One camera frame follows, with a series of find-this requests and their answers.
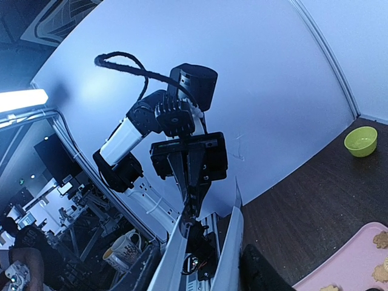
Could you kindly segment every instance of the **mug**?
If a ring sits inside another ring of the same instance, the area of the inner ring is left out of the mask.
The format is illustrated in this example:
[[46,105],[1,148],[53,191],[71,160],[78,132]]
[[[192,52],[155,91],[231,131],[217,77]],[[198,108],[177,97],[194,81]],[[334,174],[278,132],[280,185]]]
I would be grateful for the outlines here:
[[120,236],[112,245],[113,252],[125,262],[134,264],[141,252],[126,235]]
[[127,232],[127,233],[125,234],[125,236],[128,237],[130,240],[132,240],[132,237],[133,237],[134,235],[137,235],[138,238],[139,238],[139,240],[138,240],[138,244],[139,244],[139,245],[138,245],[138,248],[139,248],[139,250],[140,250],[140,252],[141,252],[141,236],[140,236],[140,234],[138,234],[138,233],[136,232],[136,229],[130,230],[129,232]]
[[107,249],[102,258],[120,273],[126,273],[129,271],[130,267],[113,252],[111,247]]

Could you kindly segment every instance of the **pink tray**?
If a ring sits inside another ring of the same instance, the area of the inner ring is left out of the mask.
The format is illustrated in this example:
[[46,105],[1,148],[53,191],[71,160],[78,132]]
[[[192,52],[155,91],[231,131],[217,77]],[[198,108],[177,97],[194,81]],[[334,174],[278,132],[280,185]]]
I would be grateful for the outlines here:
[[388,249],[377,249],[373,243],[373,237],[383,230],[388,231],[388,228],[378,222],[366,224],[294,288],[297,291],[319,291],[334,285],[342,291],[365,291],[369,288],[388,291],[387,283],[376,282],[372,277],[375,267],[388,256]]

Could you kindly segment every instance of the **dark wooden table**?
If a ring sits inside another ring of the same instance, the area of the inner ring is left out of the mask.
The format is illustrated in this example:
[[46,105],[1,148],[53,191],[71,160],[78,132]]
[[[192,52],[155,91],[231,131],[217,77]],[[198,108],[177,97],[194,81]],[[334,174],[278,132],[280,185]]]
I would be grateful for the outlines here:
[[[353,129],[378,131],[377,150],[354,158],[344,147]],[[244,245],[254,244],[289,283],[320,266],[363,225],[388,224],[388,126],[357,119],[327,147],[243,207]],[[228,219],[219,223],[221,236]]]

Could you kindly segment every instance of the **light fixture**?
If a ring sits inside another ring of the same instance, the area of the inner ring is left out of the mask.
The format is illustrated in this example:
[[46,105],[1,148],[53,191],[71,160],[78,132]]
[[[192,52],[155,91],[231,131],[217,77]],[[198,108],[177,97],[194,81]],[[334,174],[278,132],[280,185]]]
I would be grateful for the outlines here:
[[30,106],[43,105],[48,96],[43,89],[0,93],[0,113]]

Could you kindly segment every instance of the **black panel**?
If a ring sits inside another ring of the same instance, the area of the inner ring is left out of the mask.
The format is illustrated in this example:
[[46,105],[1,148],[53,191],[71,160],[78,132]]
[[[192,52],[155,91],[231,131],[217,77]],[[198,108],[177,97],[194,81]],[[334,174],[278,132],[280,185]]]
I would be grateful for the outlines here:
[[32,196],[32,194],[30,193],[30,191],[27,190],[27,188],[23,188],[22,190],[20,190],[14,197],[12,197],[10,200],[9,200],[9,203],[12,204],[13,206],[14,205],[21,205],[21,206],[25,206],[28,202],[30,202],[34,197]]
[[67,176],[75,177],[82,172],[80,166],[74,162],[56,134],[35,145],[34,148],[56,182],[61,186],[65,184],[63,180]]

